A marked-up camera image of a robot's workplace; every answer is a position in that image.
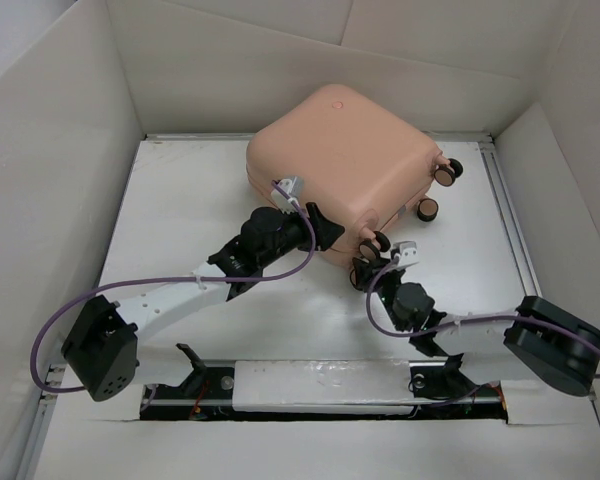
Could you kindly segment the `pink hard-shell suitcase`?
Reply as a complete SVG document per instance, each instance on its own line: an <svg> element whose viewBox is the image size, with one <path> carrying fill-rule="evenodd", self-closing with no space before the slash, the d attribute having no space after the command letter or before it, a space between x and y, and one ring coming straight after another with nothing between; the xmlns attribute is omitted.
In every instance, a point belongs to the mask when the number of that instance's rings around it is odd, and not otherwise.
<svg viewBox="0 0 600 480"><path fill-rule="evenodd" d="M386 246L387 229L403 214L434 220L439 206L428 195L431 185L453 185L463 166L369 98L330 84L252 137L246 172L265 199L274 181L301 180L299 202L316 203L344 229L324 258L351 270L354 258Z"/></svg>

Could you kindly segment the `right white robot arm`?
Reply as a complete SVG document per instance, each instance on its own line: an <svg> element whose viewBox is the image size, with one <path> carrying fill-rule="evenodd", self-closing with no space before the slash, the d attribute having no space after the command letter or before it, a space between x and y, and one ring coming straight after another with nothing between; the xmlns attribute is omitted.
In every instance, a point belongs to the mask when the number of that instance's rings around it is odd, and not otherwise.
<svg viewBox="0 0 600 480"><path fill-rule="evenodd" d="M419 283L404 282L396 260L356 258L352 285L365 307L379 300L391 326L372 319L380 333L407 341L419 353L443 360L435 385L447 397L501 381L540 380L575 397L589 395L600 379L600 330L539 296L512 311L451 315L436 308Z"/></svg>

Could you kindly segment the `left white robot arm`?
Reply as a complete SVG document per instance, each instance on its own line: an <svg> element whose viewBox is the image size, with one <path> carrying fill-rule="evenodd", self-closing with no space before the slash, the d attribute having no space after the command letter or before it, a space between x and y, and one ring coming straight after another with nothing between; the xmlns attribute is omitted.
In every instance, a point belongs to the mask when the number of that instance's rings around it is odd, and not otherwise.
<svg viewBox="0 0 600 480"><path fill-rule="evenodd" d="M265 268L286 254L325 251L344 232L313 202L289 213L259 207L237 236L189 275L158 279L156 289L120 302L90 295L62 355L92 400L109 400L132 383L140 366L138 348L149 338L267 281Z"/></svg>

